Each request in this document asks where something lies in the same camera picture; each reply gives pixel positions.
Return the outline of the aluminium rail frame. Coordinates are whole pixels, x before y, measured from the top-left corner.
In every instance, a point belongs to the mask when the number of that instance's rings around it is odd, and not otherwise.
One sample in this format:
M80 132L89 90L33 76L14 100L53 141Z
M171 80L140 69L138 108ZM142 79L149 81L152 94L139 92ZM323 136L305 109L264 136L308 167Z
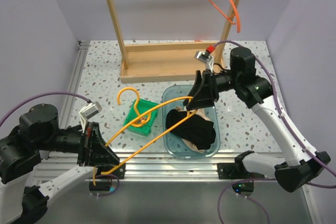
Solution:
M158 115L151 136L129 131L120 133L134 93L125 92L121 105L116 96L124 84L120 80L120 51L112 41L91 41L78 93L98 101L102 111L93 118L98 122L104 140L126 160L126 180L214 180L217 164L230 162L244 151L252 150L262 156L282 157L281 150L263 122L236 97L234 91L223 92L215 104L219 122L220 148L212 156L198 160L182 160L171 156L163 139L152 139L162 132L162 116Z

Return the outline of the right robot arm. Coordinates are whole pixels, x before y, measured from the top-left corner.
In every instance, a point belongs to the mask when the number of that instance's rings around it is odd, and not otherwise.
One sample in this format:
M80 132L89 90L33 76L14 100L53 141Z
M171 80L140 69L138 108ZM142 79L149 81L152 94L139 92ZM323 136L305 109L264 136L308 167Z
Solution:
M246 47L230 51L229 69L219 73L213 71L213 46L198 51L195 58L205 64L204 71L197 71L195 82L185 100L190 110L212 107L224 91L234 90L264 123L280 147L283 158L273 158L246 151L235 157L234 172L240 178L251 173L274 178L287 192L294 192L308 184L326 168L330 162L327 152L319 152L300 133L289 118L276 95L274 83L257 75L256 57Z

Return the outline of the wooden hanger rack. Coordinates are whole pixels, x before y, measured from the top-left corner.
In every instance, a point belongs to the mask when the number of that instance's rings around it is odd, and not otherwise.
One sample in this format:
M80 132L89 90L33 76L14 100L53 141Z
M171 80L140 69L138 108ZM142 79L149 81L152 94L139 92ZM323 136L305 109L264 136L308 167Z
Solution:
M114 0L106 0L114 31L121 52L120 80L122 83L193 80L195 72L203 65L193 59L194 53L210 46L208 41L172 42L159 44L126 45L122 38L120 23ZM213 48L214 63L223 63L223 51L230 29L241 30L238 12L240 0L228 0L230 8L220 37L222 44Z

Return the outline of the green plastic bin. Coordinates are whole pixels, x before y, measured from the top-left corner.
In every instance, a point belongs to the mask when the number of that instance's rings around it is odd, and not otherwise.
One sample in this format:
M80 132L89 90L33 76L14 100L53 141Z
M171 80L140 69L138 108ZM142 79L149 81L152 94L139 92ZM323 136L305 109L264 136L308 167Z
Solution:
M134 105L136 103L136 100L133 101L133 104L131 106L131 109L124 121L124 125L128 124L130 121L132 121L134 118L136 118L138 116L138 114L136 113L136 111L134 110ZM144 113L145 111L153 108L157 106L157 103L148 101L148 100L143 100L140 99L138 105L137 105L137 110L139 111L139 114ZM138 119L137 121L135 121L133 124L131 124L127 129L132 132L132 133L136 133L136 134L140 134L142 136L149 136L151 134L152 131L152 126L154 124L154 121L157 117L157 110L154 110L151 112L151 116L148 122L146 122L145 124L137 127L135 125L139 125L142 120L147 119L148 115L143 116L141 119Z

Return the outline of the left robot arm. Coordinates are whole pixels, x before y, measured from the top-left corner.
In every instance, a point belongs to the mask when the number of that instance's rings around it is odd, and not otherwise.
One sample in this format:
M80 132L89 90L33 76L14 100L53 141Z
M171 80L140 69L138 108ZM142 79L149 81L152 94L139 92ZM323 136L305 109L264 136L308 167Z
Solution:
M26 183L41 163L40 151L74 153L76 165L39 186ZM61 195L95 175L104 178L120 163L106 146L96 122L59 127L58 110L38 104L1 139L1 223L36 223Z

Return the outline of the pink clothespin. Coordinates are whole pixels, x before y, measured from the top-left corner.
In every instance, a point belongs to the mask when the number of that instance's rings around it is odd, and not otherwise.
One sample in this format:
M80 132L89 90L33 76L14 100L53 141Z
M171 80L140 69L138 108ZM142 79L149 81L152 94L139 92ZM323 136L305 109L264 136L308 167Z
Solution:
M139 119L135 122L136 127L142 127L144 124L147 123L147 118Z

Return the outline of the yellow plastic hanger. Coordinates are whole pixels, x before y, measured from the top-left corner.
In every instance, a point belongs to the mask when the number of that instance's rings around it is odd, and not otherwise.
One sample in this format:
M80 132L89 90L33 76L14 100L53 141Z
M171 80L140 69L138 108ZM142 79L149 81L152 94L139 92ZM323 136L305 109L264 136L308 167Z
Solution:
M156 114L156 110L167 105L170 103L173 103L175 101L179 101L179 100L187 100L187 102L190 102L192 100L192 96L184 96L184 97L178 97L178 98L174 98L174 99L170 99L166 102L160 103L160 104L155 104L154 106L150 107L148 110L143 111L143 113L139 112L139 103L144 102L144 103L148 103L148 101L146 100L142 100L140 98L140 94L138 92L137 89L133 88L133 87L125 87L123 89L121 89L117 95L117 103L118 105L121 105L121 94L124 91L127 90L131 90L136 94L136 100L133 103L133 108L130 110L129 115L123 125L123 127L113 136L111 137L106 143L105 143L105 147L109 148L109 145L111 144L111 142L117 137L119 136L122 132L124 132L127 128L129 128L130 126L133 128L137 128L136 132L138 133L143 133L143 132L149 132L151 125L153 123L153 120L155 119L155 116L152 116L152 114ZM195 114L197 113L197 110L194 110L192 113L187 112L186 116L184 118L182 118L181 120L179 120L177 123L175 123L174 125L172 125L170 128L168 128L167 130L165 130L163 133L161 133L160 135L158 135L157 137L155 137L153 140L149 141L147 144L145 144L143 147L141 147L139 150L137 150L136 152L134 152L132 155L130 155L128 158L126 158L124 161L122 161L120 164L113 166L110 170L108 171L102 171L100 172L99 176L110 176L112 175L112 173L114 171L116 171L117 169L119 169L122 165L124 165L127 161L129 161L130 159L134 158L136 155L138 155L140 152L142 152L143 150L145 150L147 147L149 147L151 144L155 143L159 138L163 137L164 135L166 135L168 132L171 132L173 129L177 128L178 126L180 126L182 123L184 123L185 121L189 120L190 118L192 118Z

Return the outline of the black underwear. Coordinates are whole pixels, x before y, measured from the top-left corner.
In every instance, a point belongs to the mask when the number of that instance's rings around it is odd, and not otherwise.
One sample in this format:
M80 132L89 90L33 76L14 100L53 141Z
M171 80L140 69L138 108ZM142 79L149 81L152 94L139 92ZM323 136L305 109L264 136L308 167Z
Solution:
M186 111L172 109L166 116L166 128L171 128L186 116ZM174 129L170 130L170 133L191 142L198 150L210 149L211 145L214 144L216 140L214 123L197 113Z

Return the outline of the clear blue plastic container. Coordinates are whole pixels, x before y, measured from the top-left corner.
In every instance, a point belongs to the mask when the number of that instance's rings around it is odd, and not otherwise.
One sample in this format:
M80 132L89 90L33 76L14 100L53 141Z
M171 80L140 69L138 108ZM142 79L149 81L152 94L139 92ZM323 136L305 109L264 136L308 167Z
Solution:
M168 87L162 101L187 96L191 85ZM163 131L187 116L178 100L165 105L162 109ZM169 154L179 159L202 159L215 155L220 147L220 133L215 107L198 109L195 115L163 136L164 146Z

